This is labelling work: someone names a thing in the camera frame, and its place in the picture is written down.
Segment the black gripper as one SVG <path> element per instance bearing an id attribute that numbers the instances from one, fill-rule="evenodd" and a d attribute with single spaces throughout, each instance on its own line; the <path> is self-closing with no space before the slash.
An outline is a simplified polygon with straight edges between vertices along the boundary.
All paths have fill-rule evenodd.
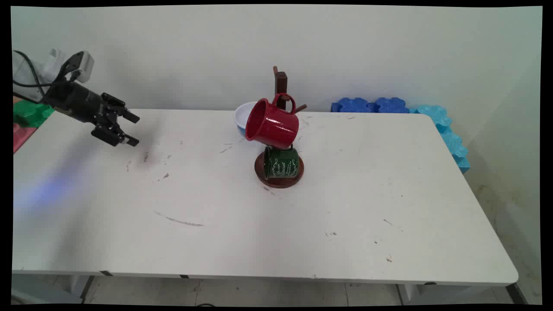
<path id="1" fill-rule="evenodd" d="M 140 117 L 126 108 L 126 104 L 110 94 L 97 94 L 76 82 L 62 82 L 50 86 L 45 93 L 44 101 L 52 108 L 83 123 L 95 125 L 91 135 L 116 147 L 129 144 L 136 147 L 140 141 L 125 134 L 115 124 L 118 117 L 136 124 Z"/>

